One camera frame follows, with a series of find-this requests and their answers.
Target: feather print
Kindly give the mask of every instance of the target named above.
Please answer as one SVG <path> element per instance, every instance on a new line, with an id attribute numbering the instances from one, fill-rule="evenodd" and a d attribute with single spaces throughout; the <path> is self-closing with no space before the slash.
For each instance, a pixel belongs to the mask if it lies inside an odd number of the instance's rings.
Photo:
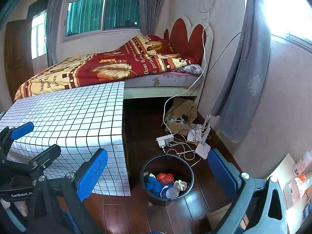
<path id="1" fill-rule="evenodd" d="M 115 79 L 122 79 L 128 77 L 130 73 L 134 73 L 132 66 L 129 63 L 111 63 L 107 65 L 102 65 L 93 69 L 93 72 L 97 74 L 109 76 Z"/>

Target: grid pattern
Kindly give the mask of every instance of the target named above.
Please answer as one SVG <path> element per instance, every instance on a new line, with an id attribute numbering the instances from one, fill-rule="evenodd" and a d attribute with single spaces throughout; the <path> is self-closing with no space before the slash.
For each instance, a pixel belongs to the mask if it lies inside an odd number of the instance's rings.
<path id="1" fill-rule="evenodd" d="M 107 167 L 93 193 L 130 196 L 122 144 L 124 82 L 91 85 L 23 98 L 0 120 L 0 129 L 26 122 L 33 132 L 14 141 L 9 160 L 28 163 L 53 144 L 61 155 L 45 170 L 47 178 L 76 171 L 99 147 L 108 153 Z"/>

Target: red plastic bag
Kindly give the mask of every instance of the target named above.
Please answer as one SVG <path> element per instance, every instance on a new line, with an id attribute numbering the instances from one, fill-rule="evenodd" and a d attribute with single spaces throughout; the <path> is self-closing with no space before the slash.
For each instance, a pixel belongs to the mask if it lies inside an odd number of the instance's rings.
<path id="1" fill-rule="evenodd" d="M 167 185 L 174 181 L 174 176 L 171 173 L 160 173 L 156 176 L 156 179 L 163 185 Z"/>

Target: red headboard panel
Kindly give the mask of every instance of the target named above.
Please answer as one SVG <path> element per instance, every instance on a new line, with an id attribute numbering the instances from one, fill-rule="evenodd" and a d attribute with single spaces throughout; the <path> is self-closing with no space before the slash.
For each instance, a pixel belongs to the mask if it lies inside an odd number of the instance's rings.
<path id="1" fill-rule="evenodd" d="M 169 40 L 174 51 L 181 54 L 181 58 L 189 57 L 194 63 L 201 63 L 204 48 L 202 46 L 202 25 L 197 25 L 188 40 L 188 32 L 185 22 L 182 18 L 175 21 L 169 37 L 168 29 L 165 30 L 163 35 L 164 40 Z M 204 44 L 206 43 L 206 31 L 204 31 Z"/>

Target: gray curtain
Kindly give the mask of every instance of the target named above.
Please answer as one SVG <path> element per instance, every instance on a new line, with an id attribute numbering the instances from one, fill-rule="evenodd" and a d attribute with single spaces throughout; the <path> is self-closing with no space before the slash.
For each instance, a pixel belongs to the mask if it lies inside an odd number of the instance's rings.
<path id="1" fill-rule="evenodd" d="M 139 0 L 141 31 L 153 34 L 163 0 Z"/>
<path id="2" fill-rule="evenodd" d="M 46 46 L 48 66 L 57 63 L 57 30 L 61 16 L 63 0 L 49 0 L 46 13 Z"/>
<path id="3" fill-rule="evenodd" d="M 269 64 L 271 33 L 264 0 L 247 0 L 241 37 L 230 72 L 211 114 L 220 130 L 239 143 L 253 119 Z"/>

